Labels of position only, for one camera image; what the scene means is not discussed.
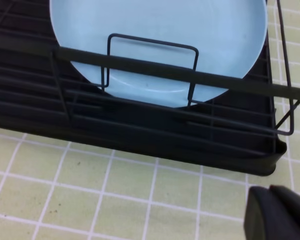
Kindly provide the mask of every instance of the light blue plate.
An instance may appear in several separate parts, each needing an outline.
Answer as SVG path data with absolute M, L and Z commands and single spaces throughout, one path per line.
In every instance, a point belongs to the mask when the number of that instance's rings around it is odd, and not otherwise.
M 243 78 L 256 62 L 267 33 L 265 0 L 50 0 L 52 26 L 63 47 L 107 54 L 110 34 L 190 45 L 196 70 Z M 111 55 L 192 68 L 192 50 L 113 38 Z M 98 66 L 72 62 L 90 82 Z M 188 103 L 189 83 L 110 70 L 106 92 L 168 107 Z M 193 99 L 208 101 L 227 89 L 197 85 Z

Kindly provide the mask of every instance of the black wire rack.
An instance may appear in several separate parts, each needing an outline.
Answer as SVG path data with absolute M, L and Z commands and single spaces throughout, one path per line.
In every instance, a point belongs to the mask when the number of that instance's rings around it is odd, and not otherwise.
M 0 127 L 217 168 L 269 175 L 294 132 L 300 88 L 291 86 L 280 1 L 287 86 L 272 84 L 268 37 L 242 79 L 197 72 L 195 47 L 113 33 L 107 54 L 60 47 L 49 0 L 0 0 Z M 111 39 L 126 38 L 195 52 L 192 69 L 111 55 Z M 101 66 L 90 83 L 70 61 Z M 107 94 L 110 69 L 189 82 L 188 105 L 170 108 Z M 196 84 L 230 89 L 207 102 Z M 289 98 L 276 124 L 273 96 Z M 289 131 L 279 127 L 289 118 Z

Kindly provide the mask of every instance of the countertop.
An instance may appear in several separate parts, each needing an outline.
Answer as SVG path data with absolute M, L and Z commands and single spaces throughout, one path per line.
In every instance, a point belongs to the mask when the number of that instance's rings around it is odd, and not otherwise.
M 281 0 L 300 87 L 300 0 Z M 285 84 L 278 10 L 268 3 L 273 82 Z M 276 117 L 288 110 L 275 98 Z M 287 130 L 288 123 L 282 129 Z M 300 107 L 267 177 L 0 129 L 0 240 L 243 240 L 252 185 L 300 194 Z

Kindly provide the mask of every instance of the black object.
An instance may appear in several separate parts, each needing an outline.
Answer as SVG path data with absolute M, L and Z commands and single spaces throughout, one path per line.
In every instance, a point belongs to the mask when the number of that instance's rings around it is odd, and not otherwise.
M 300 196 L 284 186 L 251 187 L 244 231 L 247 240 L 300 240 Z
M 279 19 L 283 19 L 278 1 Z M 244 80 L 193 69 L 59 47 L 48 0 L 0 0 L 0 127 L 194 164 L 269 175 L 287 146 L 278 134 L 294 131 L 284 29 L 287 86 L 272 84 L 268 39 Z M 176 43 L 115 34 L 111 37 L 178 47 Z M 105 93 L 69 61 L 189 82 L 189 104 L 169 108 Z M 230 89 L 207 102 L 192 99 L 195 84 Z M 273 96 L 290 98 L 290 130 L 278 130 Z

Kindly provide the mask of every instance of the dish rack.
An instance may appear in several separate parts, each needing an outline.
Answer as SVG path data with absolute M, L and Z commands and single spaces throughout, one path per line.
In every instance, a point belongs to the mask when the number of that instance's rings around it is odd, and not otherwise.
M 60 47 L 49 0 L 0 0 L 0 128 L 270 175 L 287 150 L 278 135 L 294 132 L 294 109 L 300 104 L 300 88 L 291 86 L 277 3 L 287 86 L 272 84 L 268 37 L 251 71 L 238 80 L 112 56 L 110 51 L 102 55 Z M 110 96 L 104 71 L 101 84 L 92 84 L 70 61 L 98 65 L 107 73 L 117 69 L 189 82 L 188 106 L 169 108 Z M 196 84 L 229 90 L 198 102 L 192 99 Z M 289 98 L 290 110 L 278 124 L 273 96 Z M 279 130 L 288 118 L 290 130 Z

